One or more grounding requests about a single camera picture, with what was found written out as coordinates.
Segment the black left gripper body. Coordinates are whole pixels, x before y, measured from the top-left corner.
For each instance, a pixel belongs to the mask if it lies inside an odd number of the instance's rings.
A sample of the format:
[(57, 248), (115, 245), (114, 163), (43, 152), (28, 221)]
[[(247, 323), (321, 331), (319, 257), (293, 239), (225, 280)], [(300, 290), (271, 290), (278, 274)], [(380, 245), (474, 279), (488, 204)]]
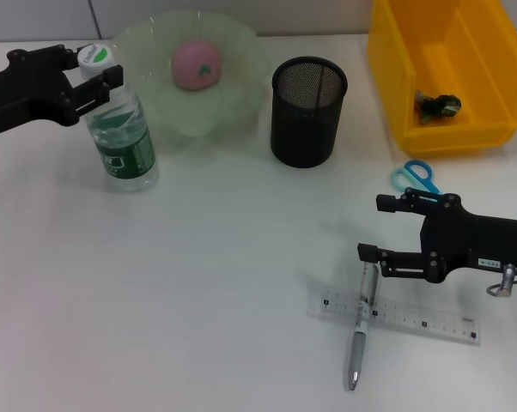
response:
[(35, 67), (22, 51), (9, 51), (8, 67), (0, 71), (0, 134), (34, 120), (76, 124), (75, 112), (63, 103), (63, 92), (72, 89), (65, 71)]

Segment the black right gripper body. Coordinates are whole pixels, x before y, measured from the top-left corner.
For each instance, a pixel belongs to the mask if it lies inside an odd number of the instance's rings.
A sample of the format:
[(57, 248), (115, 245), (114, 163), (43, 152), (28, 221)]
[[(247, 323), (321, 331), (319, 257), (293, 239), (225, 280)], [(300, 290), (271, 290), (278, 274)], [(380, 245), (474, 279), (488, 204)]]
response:
[(442, 283), (457, 269), (502, 273), (516, 268), (517, 220), (475, 215), (462, 206), (456, 194), (419, 198), (424, 216), (420, 232), (425, 279)]

